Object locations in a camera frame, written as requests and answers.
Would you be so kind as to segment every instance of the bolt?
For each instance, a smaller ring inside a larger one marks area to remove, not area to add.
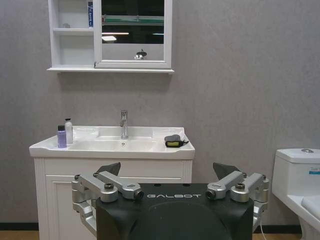
[[[216,198],[216,193],[214,191],[211,191],[211,190],[210,191],[206,191],[205,195],[209,200],[213,200],[213,199]]]
[[[133,195],[135,200],[141,200],[144,197],[144,192],[143,191],[136,191]]]
[[[104,189],[105,190],[111,190],[111,189],[114,189],[114,185],[112,183],[106,183],[104,185]]]
[[[236,188],[237,190],[244,190],[245,187],[246,187],[246,186],[245,186],[243,183],[237,183],[237,184],[235,185],[235,188]]]

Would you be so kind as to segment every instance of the label sticker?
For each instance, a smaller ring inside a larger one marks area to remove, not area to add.
[[[320,175],[320,167],[310,167],[310,175]]]

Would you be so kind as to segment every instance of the baseboard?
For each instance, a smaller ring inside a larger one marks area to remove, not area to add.
[[[0,231],[38,231],[37,222],[0,222]]]
[[[265,234],[301,234],[300,225],[263,225]],[[0,231],[38,231],[39,225],[37,222],[0,222]],[[255,234],[260,234],[261,230],[258,226],[254,231]]]
[[[265,234],[301,234],[300,225],[262,225],[262,230]],[[260,226],[254,231],[255,234],[260,234]]]

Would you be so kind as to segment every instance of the floor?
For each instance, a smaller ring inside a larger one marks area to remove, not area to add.
[[[266,234],[267,240],[300,240],[296,234]],[[0,240],[39,240],[37,231],[0,231]],[[252,240],[264,240],[261,234],[254,234]]]

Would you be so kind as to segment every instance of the white bottle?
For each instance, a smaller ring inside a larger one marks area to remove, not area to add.
[[[72,126],[71,118],[65,119],[65,133],[66,133],[66,143],[72,144],[74,142],[74,129]]]

